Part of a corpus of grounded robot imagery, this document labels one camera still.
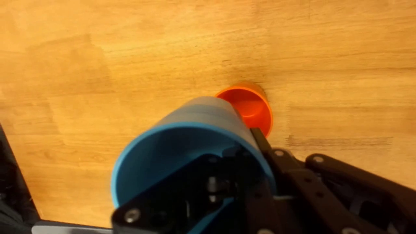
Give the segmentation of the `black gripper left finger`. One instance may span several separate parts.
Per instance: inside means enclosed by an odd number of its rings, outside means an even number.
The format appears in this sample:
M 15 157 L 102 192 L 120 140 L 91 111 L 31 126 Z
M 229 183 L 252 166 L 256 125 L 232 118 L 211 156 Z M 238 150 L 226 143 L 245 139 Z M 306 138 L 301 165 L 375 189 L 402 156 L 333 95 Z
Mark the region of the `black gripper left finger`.
M 229 163 L 203 155 L 134 195 L 113 212 L 113 234 L 239 234 Z

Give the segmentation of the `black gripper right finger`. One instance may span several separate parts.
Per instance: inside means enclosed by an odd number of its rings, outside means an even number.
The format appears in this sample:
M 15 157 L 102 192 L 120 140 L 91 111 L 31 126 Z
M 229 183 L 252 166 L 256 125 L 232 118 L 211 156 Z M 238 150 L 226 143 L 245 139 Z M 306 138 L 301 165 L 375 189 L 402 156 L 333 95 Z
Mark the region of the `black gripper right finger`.
M 301 161 L 251 131 L 277 187 L 281 234 L 416 234 L 416 190 L 334 157 Z

